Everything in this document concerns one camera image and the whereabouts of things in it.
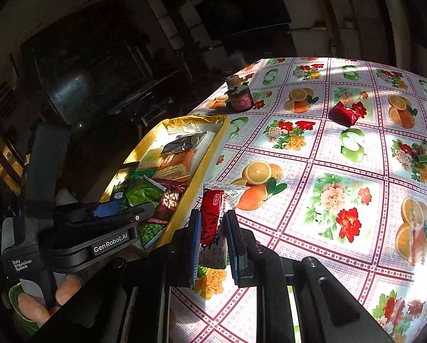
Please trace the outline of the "person's left hand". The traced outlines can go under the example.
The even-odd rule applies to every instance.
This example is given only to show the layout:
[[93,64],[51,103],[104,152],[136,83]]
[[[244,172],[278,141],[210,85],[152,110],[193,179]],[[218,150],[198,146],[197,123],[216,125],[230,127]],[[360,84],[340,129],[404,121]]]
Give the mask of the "person's left hand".
[[67,275],[55,292],[55,305],[46,307],[43,299],[23,291],[20,283],[10,288],[8,298],[16,315],[27,323],[44,324],[71,297],[80,290],[82,282],[75,275]]

